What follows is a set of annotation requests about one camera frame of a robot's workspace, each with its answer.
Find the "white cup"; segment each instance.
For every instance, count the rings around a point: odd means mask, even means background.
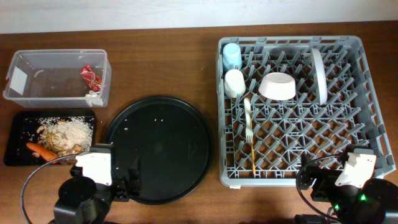
[[[238,69],[242,67],[241,48],[238,44],[229,43],[223,49],[223,69],[227,72],[236,66]]]
[[[259,93],[272,100],[289,100],[296,95],[296,82],[288,74],[272,72],[262,79]]]
[[[236,98],[242,95],[246,90],[244,78],[241,71],[238,69],[231,69],[225,74],[224,78],[224,92],[227,96]]]

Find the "dish rack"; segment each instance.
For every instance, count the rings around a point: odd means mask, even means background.
[[[241,48],[241,71],[246,91],[237,98],[224,94],[222,50],[228,43]],[[328,101],[319,105],[313,81],[310,49],[321,52]],[[295,78],[291,100],[264,98],[262,78],[283,72]],[[295,186],[300,155],[312,159],[341,152],[347,145],[368,146],[377,156],[375,177],[396,169],[365,51],[355,36],[225,37],[216,56],[220,181],[240,186]],[[245,144],[243,99],[251,100],[256,173],[251,148]],[[324,169],[343,169],[336,159],[320,163]]]

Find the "clear plastic bin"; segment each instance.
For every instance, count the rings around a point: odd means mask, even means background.
[[[96,97],[80,75],[89,65],[102,78]],[[106,51],[96,49],[20,50],[12,58],[3,97],[26,108],[106,107],[112,68]]]

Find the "black round tray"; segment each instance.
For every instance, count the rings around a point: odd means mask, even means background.
[[[170,97],[133,103],[111,122],[104,141],[114,144],[118,170],[138,167],[140,192],[130,198],[145,204],[189,194],[206,175],[213,155],[203,116]]]

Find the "white robot part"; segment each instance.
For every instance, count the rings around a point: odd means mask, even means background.
[[[82,152],[76,159],[76,166],[83,168],[83,176],[98,184],[112,184],[110,153]]]
[[[365,182],[372,177],[376,156],[352,152],[349,152],[348,155],[348,161],[335,185],[353,185],[362,188]]]

